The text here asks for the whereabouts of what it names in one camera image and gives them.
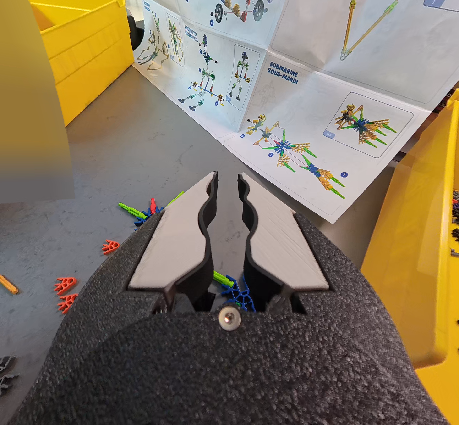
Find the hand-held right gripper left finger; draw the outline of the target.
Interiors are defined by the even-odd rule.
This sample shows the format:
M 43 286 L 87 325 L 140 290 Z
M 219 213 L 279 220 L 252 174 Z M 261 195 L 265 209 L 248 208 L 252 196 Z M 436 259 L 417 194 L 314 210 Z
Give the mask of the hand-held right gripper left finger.
M 208 226 L 217 211 L 218 172 L 209 173 L 164 210 L 129 282 L 133 291 L 177 294 L 193 306 L 208 292 L 213 259 Z

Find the pile of dark construction pieces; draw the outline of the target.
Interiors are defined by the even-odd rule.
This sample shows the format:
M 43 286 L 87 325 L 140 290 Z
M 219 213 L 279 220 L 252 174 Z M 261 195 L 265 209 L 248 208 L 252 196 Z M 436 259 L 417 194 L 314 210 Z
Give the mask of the pile of dark construction pieces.
M 452 215 L 449 227 L 450 307 L 454 323 L 459 324 L 459 193 L 452 192 Z

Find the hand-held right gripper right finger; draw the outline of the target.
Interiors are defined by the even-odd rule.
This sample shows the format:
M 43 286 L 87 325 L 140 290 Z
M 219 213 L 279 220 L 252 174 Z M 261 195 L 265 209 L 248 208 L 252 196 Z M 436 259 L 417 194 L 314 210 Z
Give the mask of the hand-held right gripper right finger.
M 329 291 L 295 211 L 246 173 L 238 175 L 238 194 L 249 230 L 243 278 L 255 310 L 264 312 L 275 296 L 292 300 L 298 293 Z

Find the yellow bin with colourful pieces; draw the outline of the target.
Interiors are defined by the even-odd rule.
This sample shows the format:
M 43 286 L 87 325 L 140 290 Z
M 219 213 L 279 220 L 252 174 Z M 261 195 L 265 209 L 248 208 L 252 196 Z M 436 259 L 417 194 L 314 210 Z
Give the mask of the yellow bin with colourful pieces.
M 65 126 L 133 62 L 125 0 L 28 0 Z

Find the grey snowflake connector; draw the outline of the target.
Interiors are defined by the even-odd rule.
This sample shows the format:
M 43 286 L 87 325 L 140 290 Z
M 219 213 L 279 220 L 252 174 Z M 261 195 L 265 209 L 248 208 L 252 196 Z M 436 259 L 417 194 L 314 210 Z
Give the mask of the grey snowflake connector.
M 0 358 L 0 397 L 8 393 L 12 380 L 17 377 L 10 373 L 15 362 L 15 357 L 2 356 Z

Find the blue yellow green toy model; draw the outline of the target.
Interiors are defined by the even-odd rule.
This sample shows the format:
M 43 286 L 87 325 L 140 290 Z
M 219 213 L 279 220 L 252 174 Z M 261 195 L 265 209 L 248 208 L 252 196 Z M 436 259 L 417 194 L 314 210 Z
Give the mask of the blue yellow green toy model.
M 242 282 L 245 287 L 244 290 L 241 290 L 238 282 L 229 275 L 224 276 L 213 271 L 213 279 L 223 287 L 221 295 L 227 297 L 228 303 L 234 303 L 246 312 L 256 313 L 254 301 L 250 295 L 250 290 L 244 275 L 242 275 Z

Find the white folded instruction sheet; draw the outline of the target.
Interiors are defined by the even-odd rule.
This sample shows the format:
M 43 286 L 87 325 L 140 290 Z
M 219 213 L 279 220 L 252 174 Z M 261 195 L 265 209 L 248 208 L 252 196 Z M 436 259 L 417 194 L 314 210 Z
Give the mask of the white folded instruction sheet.
M 458 0 L 143 0 L 135 67 L 334 223 L 458 82 Z

